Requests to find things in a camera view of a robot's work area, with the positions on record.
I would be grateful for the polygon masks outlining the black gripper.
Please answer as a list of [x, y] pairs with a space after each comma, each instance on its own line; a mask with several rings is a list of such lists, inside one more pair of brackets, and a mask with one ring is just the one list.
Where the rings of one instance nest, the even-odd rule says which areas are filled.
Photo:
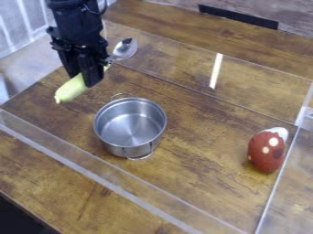
[[[107, 40], [102, 36], [102, 27], [49, 27], [51, 48], [59, 51], [66, 72], [71, 78], [82, 73], [85, 84], [89, 88], [105, 78], [105, 65], [107, 58]], [[90, 53], [74, 52], [83, 49]]]

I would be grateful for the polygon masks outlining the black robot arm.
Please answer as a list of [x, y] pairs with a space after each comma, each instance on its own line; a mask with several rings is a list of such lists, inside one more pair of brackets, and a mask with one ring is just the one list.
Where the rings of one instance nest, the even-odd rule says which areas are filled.
[[51, 48], [71, 79], [82, 75], [93, 87], [105, 77], [109, 42], [101, 35], [102, 14], [97, 0], [46, 0], [57, 26], [47, 28]]

